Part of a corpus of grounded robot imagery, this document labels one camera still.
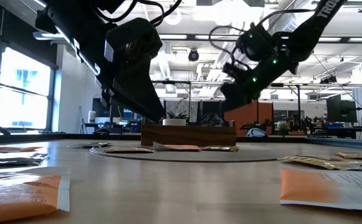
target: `ceiling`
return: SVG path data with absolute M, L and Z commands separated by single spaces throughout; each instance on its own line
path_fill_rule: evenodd
M 291 9 L 316 7 L 316 5 L 312 4 L 312 0 L 265 0 L 268 4 L 264 8 L 249 7 L 242 0 L 222 0 L 222 2 L 214 6 L 204 7 L 196 6 L 196 1 L 199 0 L 184 0 L 176 13 L 170 15 L 157 27 L 159 34 L 208 35 L 215 26 L 226 23 L 238 26 L 241 29 L 248 29 L 248 24 L 260 21 L 261 18 L 275 10 L 285 9 L 286 7 Z M 167 9 L 174 1 L 160 0 L 158 2 Z M 0 4 L 32 26 L 36 19 L 36 11 L 43 8 L 34 0 L 0 0 Z M 107 16 L 118 17 L 128 9 L 129 5 L 130 1 L 127 0 L 113 15 L 109 15 L 107 12 L 104 13 Z M 344 6 L 329 23 L 322 37 L 362 37 L 362 13 L 358 13 L 359 9 L 361 9 L 361 6 Z M 160 13 L 161 11 L 155 6 L 145 6 L 138 3 L 132 13 L 120 24 L 136 17 L 151 20 L 160 16 Z M 265 26 L 270 28 L 270 33 L 293 29 L 294 26 L 299 25 L 309 16 L 309 14 L 282 15 L 279 18 L 275 16 Z M 223 29 L 216 32 L 216 34 L 237 35 L 238 33 L 235 30 Z M 162 54 L 154 58 L 151 63 L 150 73 L 152 79 L 169 78 L 172 80 L 207 82 L 229 80 L 229 77 L 227 79 L 217 69 L 229 59 L 229 56 L 212 47 L 207 40 L 164 40 L 163 42 Z M 234 46 L 233 42 L 218 42 L 216 44 L 227 48 Z M 200 54 L 199 61 L 189 62 L 188 55 L 191 49 L 198 50 Z M 351 69 L 362 63 L 362 44 L 318 44 L 315 48 L 315 55 L 327 70 L 336 71 L 339 83 L 348 83 L 351 80 Z M 243 55 L 239 55 L 238 58 L 248 62 L 248 59 Z M 319 83 L 321 77 L 327 75 L 323 66 L 316 57 L 311 56 L 307 61 L 300 64 L 298 75 L 287 72 L 278 78 L 276 82 Z M 157 85 L 156 88 L 164 89 L 164 85 Z M 194 92 L 201 92 L 202 88 L 207 89 L 209 87 L 194 86 L 193 88 L 196 88 Z M 180 87 L 176 90 L 177 93 L 184 93 L 184 91 L 185 89 Z M 203 95 L 200 93 L 195 94 L 198 97 Z

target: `brown wooden box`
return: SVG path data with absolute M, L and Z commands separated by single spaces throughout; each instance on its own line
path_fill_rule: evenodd
M 141 145 L 190 144 L 196 146 L 235 146 L 236 129 L 233 127 L 163 126 L 143 124 Z

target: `computer monitor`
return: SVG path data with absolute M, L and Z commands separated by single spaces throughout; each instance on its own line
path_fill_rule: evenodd
M 326 100 L 328 121 L 356 123 L 356 106 L 354 101 Z
M 92 101 L 92 110 L 96 111 L 97 118 L 110 117 L 110 109 L 106 108 L 101 102 L 100 98 L 94 98 Z

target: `table surface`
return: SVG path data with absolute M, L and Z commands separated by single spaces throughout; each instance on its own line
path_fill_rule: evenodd
M 70 212 L 55 212 L 18 223 L 362 223 L 362 212 L 279 204 L 281 168 L 303 165 L 270 162 L 185 163 L 98 156 L 67 147 L 83 140 L 19 144 L 43 146 L 43 166 L 70 171 Z M 136 141 L 108 141 L 137 146 Z M 302 156 L 336 157 L 358 149 L 314 144 L 240 143 L 242 149 L 297 151 Z

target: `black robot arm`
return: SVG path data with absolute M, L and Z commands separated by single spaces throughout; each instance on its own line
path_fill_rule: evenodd
M 85 62 L 96 74 L 105 106 L 116 100 L 154 121 L 165 116 L 150 80 L 150 61 L 162 46 L 155 26 L 174 11 L 181 0 L 150 22 L 136 18 L 120 26 L 104 22 L 103 14 L 98 9 L 113 13 L 124 0 L 36 1 L 45 6 L 44 10 L 37 12 L 36 27 L 65 36 L 79 62 Z M 132 7 L 136 2 L 155 4 L 147 0 L 134 0 Z
M 291 33 L 278 32 L 271 36 L 261 22 L 256 26 L 251 24 L 250 29 L 238 38 L 236 48 L 259 63 L 254 69 L 246 65 L 238 67 L 234 59 L 224 65 L 223 72 L 235 78 L 234 83 L 221 86 L 226 97 L 226 110 L 258 99 L 260 92 L 287 70 L 296 74 L 298 63 L 309 58 L 325 27 L 345 2 L 347 0 L 320 0 L 314 15 Z M 297 9 L 281 13 L 307 11 Z

